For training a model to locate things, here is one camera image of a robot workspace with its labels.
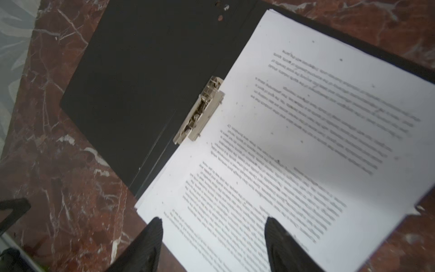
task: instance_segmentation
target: black object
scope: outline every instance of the black object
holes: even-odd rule
[[[271,272],[324,272],[275,218],[267,219],[264,237]],[[155,272],[162,238],[162,221],[155,217],[106,272]]]
[[[21,216],[30,209],[30,203],[25,198],[0,201],[0,211],[12,212],[0,223],[0,236],[10,228]]]
[[[18,249],[8,248],[0,255],[0,272],[34,272],[34,270],[21,258]]]
[[[106,272],[156,272],[162,239],[162,220],[155,217]]]
[[[324,272],[275,218],[266,221],[264,237],[272,272]]]
[[[203,86],[212,75],[225,78],[270,8],[435,82],[429,69],[268,3],[231,0],[227,11],[216,3],[111,0],[62,97],[136,197],[176,150],[172,139]]]
[[[0,201],[0,210],[12,212],[0,222],[0,236],[30,209],[25,198]],[[0,254],[0,272],[32,272],[33,269],[21,258],[20,251],[14,248],[5,249]]]

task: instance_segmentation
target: paper sheet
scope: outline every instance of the paper sheet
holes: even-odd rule
[[[434,183],[434,85],[276,12],[221,90],[137,206],[188,272],[269,271],[268,216],[356,271]]]

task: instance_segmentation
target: black folder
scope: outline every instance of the black folder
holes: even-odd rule
[[[263,1],[110,0],[60,105],[137,198],[177,149],[204,85],[225,79],[268,9],[435,83],[432,70]]]

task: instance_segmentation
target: floor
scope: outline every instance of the floor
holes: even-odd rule
[[[0,1],[0,156],[40,0]]]

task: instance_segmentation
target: metal clip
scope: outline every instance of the metal clip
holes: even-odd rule
[[[224,93],[219,91],[223,82],[220,77],[210,78],[175,135],[175,144],[181,144],[186,136],[192,141],[196,140],[224,98]]]

